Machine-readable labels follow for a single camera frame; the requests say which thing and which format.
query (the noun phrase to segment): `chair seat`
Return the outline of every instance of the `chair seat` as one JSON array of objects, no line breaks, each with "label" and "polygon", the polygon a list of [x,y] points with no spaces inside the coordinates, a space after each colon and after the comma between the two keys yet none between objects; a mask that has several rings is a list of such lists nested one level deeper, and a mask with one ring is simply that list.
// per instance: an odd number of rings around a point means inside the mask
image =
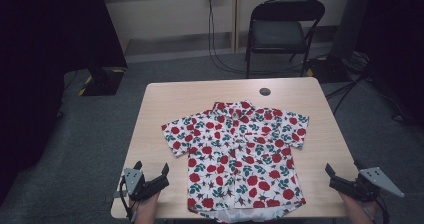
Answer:
[{"label": "chair seat", "polygon": [[255,21],[252,28],[252,52],[305,53],[307,50],[302,26],[299,22]]}]

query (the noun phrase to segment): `person's arm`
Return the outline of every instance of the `person's arm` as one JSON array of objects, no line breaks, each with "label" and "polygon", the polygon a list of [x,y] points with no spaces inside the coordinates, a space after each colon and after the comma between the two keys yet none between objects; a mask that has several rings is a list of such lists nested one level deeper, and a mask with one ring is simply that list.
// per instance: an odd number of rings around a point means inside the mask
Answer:
[{"label": "person's arm", "polygon": [[378,212],[378,205],[375,202],[362,203],[354,200],[353,198],[339,192],[342,198],[347,216],[349,217],[352,224],[372,224],[373,218]]},{"label": "person's arm", "polygon": [[154,224],[156,219],[157,202],[160,192],[156,193],[148,200],[133,203],[130,201],[133,213],[137,211],[135,224]]}]

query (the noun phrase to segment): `black stand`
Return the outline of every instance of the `black stand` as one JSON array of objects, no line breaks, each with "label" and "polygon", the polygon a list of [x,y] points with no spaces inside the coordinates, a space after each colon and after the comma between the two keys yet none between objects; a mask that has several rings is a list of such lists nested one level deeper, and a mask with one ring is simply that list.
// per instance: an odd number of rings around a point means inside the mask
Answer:
[{"label": "black stand", "polygon": [[88,68],[91,76],[82,87],[80,96],[114,96],[124,76],[124,70]]}]

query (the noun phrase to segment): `short-sleeved shirt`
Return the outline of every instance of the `short-sleeved shirt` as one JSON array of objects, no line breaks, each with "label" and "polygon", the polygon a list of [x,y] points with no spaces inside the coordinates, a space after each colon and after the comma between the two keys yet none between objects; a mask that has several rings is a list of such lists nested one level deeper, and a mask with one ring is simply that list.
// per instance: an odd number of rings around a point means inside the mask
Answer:
[{"label": "short-sleeved shirt", "polygon": [[304,205],[290,146],[309,118],[249,101],[162,126],[175,156],[188,153],[188,209],[219,222],[278,219]]}]

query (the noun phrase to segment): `wooden table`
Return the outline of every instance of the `wooden table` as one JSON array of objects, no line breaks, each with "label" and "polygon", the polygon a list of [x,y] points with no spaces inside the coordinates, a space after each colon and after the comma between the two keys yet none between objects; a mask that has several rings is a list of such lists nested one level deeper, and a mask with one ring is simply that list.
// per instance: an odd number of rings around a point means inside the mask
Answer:
[{"label": "wooden table", "polygon": [[[263,96],[261,88],[271,94]],[[284,109],[310,118],[302,150],[293,149],[293,158],[306,205],[289,213],[290,218],[346,216],[338,193],[331,189],[324,168],[330,163],[348,180],[357,176],[352,156],[314,78],[249,79],[153,83],[147,86],[124,167],[141,160],[146,180],[160,175],[165,162],[170,185],[159,197],[158,218],[203,218],[187,210],[187,154],[176,158],[162,134],[161,125],[211,109],[215,101],[249,100],[255,106]],[[125,218],[119,199],[111,214]]]}]

